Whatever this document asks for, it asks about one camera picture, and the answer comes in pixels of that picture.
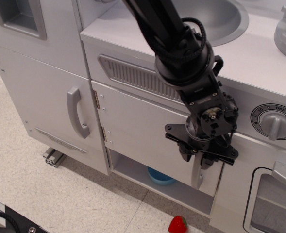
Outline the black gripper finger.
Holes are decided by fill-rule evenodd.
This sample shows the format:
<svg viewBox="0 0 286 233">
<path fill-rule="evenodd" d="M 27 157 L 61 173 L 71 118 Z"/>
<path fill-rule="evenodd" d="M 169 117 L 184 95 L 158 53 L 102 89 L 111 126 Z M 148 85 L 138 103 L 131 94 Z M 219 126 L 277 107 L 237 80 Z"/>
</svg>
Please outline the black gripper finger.
<svg viewBox="0 0 286 233">
<path fill-rule="evenodd" d="M 213 163 L 214 163 L 214 158 L 210 158 L 210 157 L 203 157 L 201 159 L 201 169 L 208 169 L 210 168 Z"/>
<path fill-rule="evenodd" d="M 186 161 L 189 162 L 191 157 L 195 154 L 197 154 L 197 150 L 192 148 L 190 145 L 188 144 L 184 144 L 184 143 L 179 143 L 179 152 L 182 156 L 182 158 Z"/>
</svg>

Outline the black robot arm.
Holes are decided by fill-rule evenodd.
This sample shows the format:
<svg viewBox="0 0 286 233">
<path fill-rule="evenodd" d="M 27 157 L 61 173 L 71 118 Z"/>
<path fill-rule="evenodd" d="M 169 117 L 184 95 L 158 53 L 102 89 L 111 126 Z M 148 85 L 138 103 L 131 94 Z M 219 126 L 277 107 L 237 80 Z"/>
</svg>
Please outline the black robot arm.
<svg viewBox="0 0 286 233">
<path fill-rule="evenodd" d="M 232 165 L 238 157 L 231 145 L 238 107 L 221 90 L 217 75 L 223 59 L 214 55 L 203 24 L 180 18 L 169 0 L 127 0 L 125 5 L 155 53 L 157 76 L 179 94 L 190 112 L 185 124 L 165 126 L 166 138 L 178 144 L 185 161 L 201 153 L 203 169 L 216 161 Z"/>
</svg>

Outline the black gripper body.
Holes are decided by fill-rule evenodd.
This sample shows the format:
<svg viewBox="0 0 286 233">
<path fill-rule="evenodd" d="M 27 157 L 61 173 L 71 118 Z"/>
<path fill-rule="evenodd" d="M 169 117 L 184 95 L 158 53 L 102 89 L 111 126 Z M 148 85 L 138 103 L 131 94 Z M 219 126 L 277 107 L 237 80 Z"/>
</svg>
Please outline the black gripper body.
<svg viewBox="0 0 286 233">
<path fill-rule="evenodd" d="M 177 143 L 190 145 L 192 148 L 203 153 L 202 157 L 214 158 L 214 162 L 222 161 L 233 165 L 238 157 L 238 151 L 231 145 L 222 147 L 215 139 L 196 140 L 186 130 L 185 124 L 167 124 L 165 126 L 165 137 Z"/>
</svg>

